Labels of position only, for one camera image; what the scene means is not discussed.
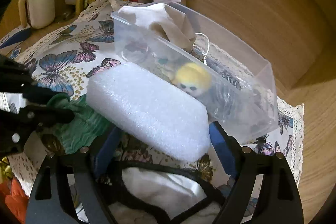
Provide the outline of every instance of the green fabric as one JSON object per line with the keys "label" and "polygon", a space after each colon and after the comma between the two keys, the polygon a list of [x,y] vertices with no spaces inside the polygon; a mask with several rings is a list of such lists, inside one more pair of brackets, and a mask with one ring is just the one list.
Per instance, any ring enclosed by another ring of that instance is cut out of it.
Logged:
{"label": "green fabric", "polygon": [[49,133],[52,133],[63,145],[66,154],[75,153],[82,146],[89,146],[93,140],[111,128],[112,123],[95,112],[86,104],[86,95],[70,101],[66,94],[58,94],[50,99],[47,106],[70,109],[75,118],[70,123],[57,123]]}

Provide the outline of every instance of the black strap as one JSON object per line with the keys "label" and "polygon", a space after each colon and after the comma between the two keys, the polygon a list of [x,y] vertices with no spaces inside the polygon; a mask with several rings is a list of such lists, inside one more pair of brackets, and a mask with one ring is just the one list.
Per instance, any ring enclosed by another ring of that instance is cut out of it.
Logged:
{"label": "black strap", "polygon": [[[127,190],[122,179],[122,171],[130,167],[137,167],[146,170],[165,172],[187,177],[197,182],[202,187],[207,197],[170,220],[168,214],[163,209],[140,200]],[[214,188],[211,183],[201,179],[199,174],[194,172],[194,170],[183,170],[169,166],[154,165],[138,161],[112,161],[108,167],[107,176],[101,178],[99,181],[100,183],[104,183],[100,184],[100,189],[105,202],[108,205],[115,202],[120,202],[128,208],[143,210],[146,213],[152,215],[158,224],[180,224],[200,210],[209,206],[212,202],[217,202],[221,206],[223,206],[225,202],[225,198],[221,192]]]}

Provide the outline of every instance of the white mug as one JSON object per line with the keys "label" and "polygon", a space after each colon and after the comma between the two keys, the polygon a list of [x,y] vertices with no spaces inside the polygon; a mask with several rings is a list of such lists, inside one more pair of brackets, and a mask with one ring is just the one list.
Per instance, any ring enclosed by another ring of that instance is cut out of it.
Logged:
{"label": "white mug", "polygon": [[33,29],[44,28],[55,19],[55,0],[19,0],[18,7],[23,28],[27,26],[27,18]]}

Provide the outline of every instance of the metal screw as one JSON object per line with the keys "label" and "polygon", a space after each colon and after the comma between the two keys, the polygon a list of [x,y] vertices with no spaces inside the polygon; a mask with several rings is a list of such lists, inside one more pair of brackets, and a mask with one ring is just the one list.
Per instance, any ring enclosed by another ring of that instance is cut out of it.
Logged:
{"label": "metal screw", "polygon": [[84,154],[89,151],[89,148],[87,146],[82,146],[79,151]]}
{"label": "metal screw", "polygon": [[35,117],[35,113],[30,111],[30,112],[28,112],[27,117],[28,117],[28,119],[32,119],[32,118]]}
{"label": "metal screw", "polygon": [[248,146],[243,146],[243,147],[241,148],[241,150],[242,150],[245,154],[249,154],[249,153],[251,153],[251,151],[252,151],[252,149],[249,148]]}
{"label": "metal screw", "polygon": [[51,158],[54,157],[54,155],[55,155],[54,152],[49,152],[49,153],[47,154],[47,158],[51,159]]}
{"label": "metal screw", "polygon": [[18,133],[14,133],[12,136],[13,143],[18,143],[20,140],[20,135]]}
{"label": "metal screw", "polygon": [[284,156],[283,153],[281,153],[281,152],[276,152],[276,153],[275,153],[275,156],[276,156],[278,159],[284,159],[284,158],[285,158],[285,156]]}

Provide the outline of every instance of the orange fabric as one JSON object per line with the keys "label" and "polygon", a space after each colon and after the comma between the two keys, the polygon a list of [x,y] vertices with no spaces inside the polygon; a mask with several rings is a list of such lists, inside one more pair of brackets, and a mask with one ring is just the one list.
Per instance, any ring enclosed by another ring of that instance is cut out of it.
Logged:
{"label": "orange fabric", "polygon": [[7,182],[5,181],[0,184],[0,200],[5,200],[5,197],[9,194],[9,188],[7,186]]}
{"label": "orange fabric", "polygon": [[28,197],[22,190],[21,184],[16,178],[13,178],[12,180],[11,192],[11,194],[6,196],[5,204],[20,223],[25,224]]}

